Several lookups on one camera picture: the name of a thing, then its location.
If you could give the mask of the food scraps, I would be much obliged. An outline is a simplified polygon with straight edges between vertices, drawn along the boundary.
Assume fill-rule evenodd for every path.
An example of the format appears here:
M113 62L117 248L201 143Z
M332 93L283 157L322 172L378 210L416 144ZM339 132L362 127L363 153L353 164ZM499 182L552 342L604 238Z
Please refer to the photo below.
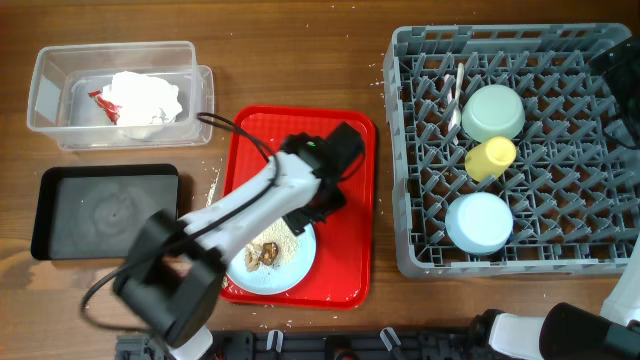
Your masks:
M278 268L293 259L298 246L298 238L278 219L244 248L245 268L248 272Z

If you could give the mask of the white napkin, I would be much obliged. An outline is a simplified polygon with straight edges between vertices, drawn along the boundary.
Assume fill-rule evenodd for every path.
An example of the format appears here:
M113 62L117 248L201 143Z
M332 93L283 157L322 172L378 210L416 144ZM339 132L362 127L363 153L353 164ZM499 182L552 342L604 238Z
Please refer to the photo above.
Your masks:
M179 88L160 77L119 72L100 91L104 99L120 106L116 126L172 123L183 111Z

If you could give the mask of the yellow cup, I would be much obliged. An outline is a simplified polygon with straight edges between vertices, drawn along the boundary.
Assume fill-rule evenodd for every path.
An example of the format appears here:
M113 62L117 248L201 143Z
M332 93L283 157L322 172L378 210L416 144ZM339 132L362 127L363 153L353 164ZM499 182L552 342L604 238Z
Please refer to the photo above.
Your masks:
M465 157L465 170L476 182L498 178L515 161L517 149L505 137L496 136L471 149Z

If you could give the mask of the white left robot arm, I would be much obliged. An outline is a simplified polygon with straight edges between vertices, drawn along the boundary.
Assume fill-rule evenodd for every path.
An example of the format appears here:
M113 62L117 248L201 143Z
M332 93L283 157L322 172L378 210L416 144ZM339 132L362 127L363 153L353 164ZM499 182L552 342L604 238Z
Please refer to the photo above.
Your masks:
M154 213L124 263L92 285L79 305L80 316L90 325L117 330L88 312L90 299L110 284L144 322L142 332L159 337L174 359L200 359L213 345L206 323L233 258L277 220L301 234L307 225L344 207L339 185L354 175L352 165L365 153L361 135L345 122L325 138L290 135L273 151L220 115L200 112L197 118L245 137L265 159L265 167L208 207L179 219L164 210Z

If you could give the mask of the light blue plate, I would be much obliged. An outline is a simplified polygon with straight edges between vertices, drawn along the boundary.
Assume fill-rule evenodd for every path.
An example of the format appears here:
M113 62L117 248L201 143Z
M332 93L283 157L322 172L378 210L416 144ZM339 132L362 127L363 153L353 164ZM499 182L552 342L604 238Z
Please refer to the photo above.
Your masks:
M227 277L240 289L257 295L286 292L300 283L309 273L316 257L316 237L311 225L296 236L299 246L293 259L278 268L261 268L248 272L245 268L244 248L231 261Z

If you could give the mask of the white plastic spoon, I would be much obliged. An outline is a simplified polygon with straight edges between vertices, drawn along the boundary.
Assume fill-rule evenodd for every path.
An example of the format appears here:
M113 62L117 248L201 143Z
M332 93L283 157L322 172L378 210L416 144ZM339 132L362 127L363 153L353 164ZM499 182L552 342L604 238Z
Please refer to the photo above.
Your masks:
M461 122L461 110L460 110L459 100L461 95L462 83L464 79L464 70L465 70L464 64L459 63L457 65L457 72L455 77L456 83L455 83L455 89L453 93L453 101L455 103L455 108L454 108L452 117L449 121L449 125L448 125L449 130L452 130L455 125L459 125Z

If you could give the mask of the light blue bowl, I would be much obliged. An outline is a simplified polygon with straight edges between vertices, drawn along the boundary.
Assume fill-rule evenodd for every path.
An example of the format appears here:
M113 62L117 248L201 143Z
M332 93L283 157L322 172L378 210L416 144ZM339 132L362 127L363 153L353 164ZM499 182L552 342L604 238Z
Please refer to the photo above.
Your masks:
M448 207L446 233L460 250L489 255L503 248L514 227L514 216L504 200L477 192L460 196Z

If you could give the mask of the white plastic fork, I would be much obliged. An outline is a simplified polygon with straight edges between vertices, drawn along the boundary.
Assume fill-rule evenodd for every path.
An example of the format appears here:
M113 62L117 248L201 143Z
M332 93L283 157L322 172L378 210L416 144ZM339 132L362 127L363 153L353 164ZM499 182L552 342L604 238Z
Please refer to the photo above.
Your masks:
M444 90L446 90L447 104L457 103L457 77L455 75L446 74L444 76Z

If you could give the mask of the green bowl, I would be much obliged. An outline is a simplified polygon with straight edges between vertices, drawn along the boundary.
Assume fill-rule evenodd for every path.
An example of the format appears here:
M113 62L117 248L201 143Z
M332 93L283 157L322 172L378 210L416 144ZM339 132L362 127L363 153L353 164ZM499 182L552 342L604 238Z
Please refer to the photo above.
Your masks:
M461 115L464 132L477 142L493 137L515 138L525 123L519 95L504 85L487 85L469 98Z

